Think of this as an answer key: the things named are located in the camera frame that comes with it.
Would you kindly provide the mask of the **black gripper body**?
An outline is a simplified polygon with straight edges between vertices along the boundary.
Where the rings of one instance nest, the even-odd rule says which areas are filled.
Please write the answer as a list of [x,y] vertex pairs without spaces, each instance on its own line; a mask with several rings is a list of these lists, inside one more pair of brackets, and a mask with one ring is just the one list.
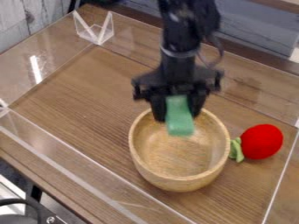
[[154,96],[207,95],[220,91],[224,73],[212,66],[199,66],[195,58],[163,56],[159,67],[131,80],[134,99],[150,101]]

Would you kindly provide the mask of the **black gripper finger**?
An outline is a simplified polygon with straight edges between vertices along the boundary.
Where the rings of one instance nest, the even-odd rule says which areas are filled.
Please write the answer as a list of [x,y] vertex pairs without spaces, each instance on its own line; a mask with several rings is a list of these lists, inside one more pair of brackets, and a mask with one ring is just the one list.
[[207,99],[207,94],[203,92],[191,94],[188,96],[188,106],[191,110],[191,115],[196,117],[202,112],[202,107]]
[[158,95],[151,98],[151,108],[154,112],[154,119],[163,123],[166,116],[166,99]]

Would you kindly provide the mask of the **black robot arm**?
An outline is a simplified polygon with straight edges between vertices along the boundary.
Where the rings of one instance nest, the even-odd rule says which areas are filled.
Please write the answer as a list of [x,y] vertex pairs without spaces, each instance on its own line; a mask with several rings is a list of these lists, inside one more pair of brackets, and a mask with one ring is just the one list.
[[215,68],[218,60],[202,60],[202,42],[223,49],[215,32],[220,13],[215,0],[158,0],[163,19],[160,63],[151,72],[132,80],[134,99],[150,103],[154,119],[163,123],[170,112],[167,99],[183,95],[187,110],[198,116],[210,93],[220,90],[224,73]]

